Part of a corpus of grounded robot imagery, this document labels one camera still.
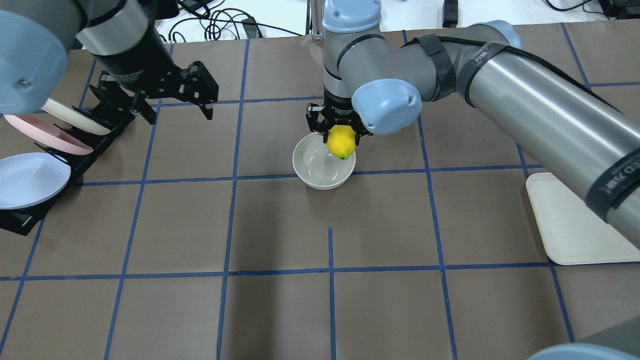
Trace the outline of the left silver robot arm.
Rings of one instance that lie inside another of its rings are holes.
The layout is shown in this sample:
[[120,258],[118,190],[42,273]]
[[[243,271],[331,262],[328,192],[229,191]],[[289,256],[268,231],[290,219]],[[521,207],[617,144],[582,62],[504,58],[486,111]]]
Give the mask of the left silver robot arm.
[[137,0],[3,0],[0,8],[3,115],[41,109],[79,41],[106,71],[107,79],[91,87],[101,104],[154,125],[147,101],[173,98],[213,118],[217,82],[200,61],[176,66]]

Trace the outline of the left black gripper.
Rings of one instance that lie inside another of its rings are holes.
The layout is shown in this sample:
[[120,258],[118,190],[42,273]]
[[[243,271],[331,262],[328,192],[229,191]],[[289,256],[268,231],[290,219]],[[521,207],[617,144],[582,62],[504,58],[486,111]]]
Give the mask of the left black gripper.
[[158,100],[173,98],[197,105],[206,120],[213,120],[213,105],[218,102],[220,86],[201,61],[194,61],[180,69],[151,63],[146,68],[125,69],[121,64],[103,64],[106,78],[101,78],[97,97],[119,111],[131,111],[147,121],[157,123],[157,113],[147,98]]

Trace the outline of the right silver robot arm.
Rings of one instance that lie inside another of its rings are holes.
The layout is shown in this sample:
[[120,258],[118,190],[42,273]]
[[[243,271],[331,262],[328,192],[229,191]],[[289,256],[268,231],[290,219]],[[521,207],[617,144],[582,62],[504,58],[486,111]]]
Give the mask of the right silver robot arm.
[[326,0],[321,16],[324,103],[309,104],[306,120],[334,157],[349,160],[361,137],[397,133],[423,103],[457,93],[638,248],[638,121],[522,50],[510,23],[424,34],[395,50],[379,0]]

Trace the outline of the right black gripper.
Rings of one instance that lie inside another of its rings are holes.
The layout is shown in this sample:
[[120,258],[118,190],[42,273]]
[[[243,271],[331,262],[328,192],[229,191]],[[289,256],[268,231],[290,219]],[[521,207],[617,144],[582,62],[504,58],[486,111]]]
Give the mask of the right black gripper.
[[361,117],[355,111],[350,97],[327,97],[323,105],[308,103],[306,107],[306,121],[310,132],[327,136],[335,125],[352,127],[355,132],[355,146],[361,143],[361,138],[374,134],[363,125]]

